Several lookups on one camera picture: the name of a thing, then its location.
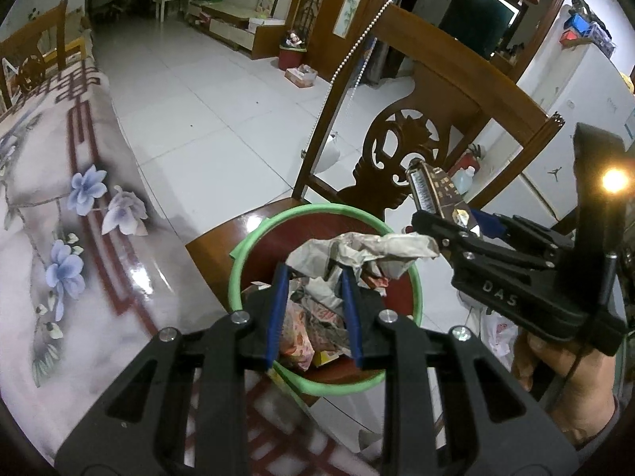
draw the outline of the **red bucket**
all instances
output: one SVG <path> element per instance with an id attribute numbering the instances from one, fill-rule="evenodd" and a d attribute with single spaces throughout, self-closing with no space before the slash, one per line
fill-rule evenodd
<path id="1" fill-rule="evenodd" d="M 289 68 L 298 68 L 302 64 L 302 58 L 304 57 L 305 52 L 305 49 L 298 50 L 280 47 L 278 68 L 282 71 L 287 71 Z"/>

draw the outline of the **plastic bag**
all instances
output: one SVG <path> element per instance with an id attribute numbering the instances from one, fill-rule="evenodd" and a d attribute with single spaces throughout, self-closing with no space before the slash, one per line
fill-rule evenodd
<path id="1" fill-rule="evenodd" d="M 518 326 L 500 313 L 481 314 L 481 340 L 494 356 L 511 370 L 514 361 L 514 342 L 518 336 Z"/>

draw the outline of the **chair seat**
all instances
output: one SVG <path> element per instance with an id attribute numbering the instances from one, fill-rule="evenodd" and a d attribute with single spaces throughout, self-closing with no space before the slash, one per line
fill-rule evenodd
<path id="1" fill-rule="evenodd" d="M 264 218 L 271 218 L 304 203 L 306 202 L 295 198 L 276 200 L 214 227 L 185 246 L 203 278 L 226 310 L 229 311 L 229 275 L 234 264 L 229 253 L 258 227 Z"/>

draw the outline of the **human hand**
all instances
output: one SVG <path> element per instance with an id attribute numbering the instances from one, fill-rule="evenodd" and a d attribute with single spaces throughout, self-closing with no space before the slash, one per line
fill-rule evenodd
<path id="1" fill-rule="evenodd" d="M 512 374 L 526 390 L 531 390 L 533 371 L 545 362 L 560 377 L 565 377 L 575 362 L 579 346 L 547 343 L 522 331 L 514 345 Z M 574 445 L 584 443 L 604 429 L 615 412 L 613 382 L 615 358 L 589 349 L 567 381 L 551 418 Z"/>

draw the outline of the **cable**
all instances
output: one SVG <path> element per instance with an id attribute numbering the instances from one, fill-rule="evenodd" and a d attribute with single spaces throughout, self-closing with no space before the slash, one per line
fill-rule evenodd
<path id="1" fill-rule="evenodd" d="M 569 371 L 567 372 L 566 376 L 562 380 L 562 383 L 560 384 L 560 387 L 558 388 L 558 391 L 556 392 L 555 398 L 549 403 L 549 405 L 545 409 L 545 411 L 547 413 L 553 412 L 555 406 L 558 404 L 558 401 L 560 401 L 560 399 L 562 397 L 562 394 L 564 392 L 564 387 L 566 387 L 566 384 L 569 382 L 569 380 L 573 376 L 573 373 L 579 367 L 580 362 L 582 361 L 583 354 L 584 354 L 584 351 L 585 351 L 586 347 L 587 347 L 587 342 L 585 341 L 580 346 L 580 349 L 579 349 L 578 353 L 575 356 L 575 360 L 573 361 L 573 365 L 571 365 L 571 368 L 569 369 Z"/>

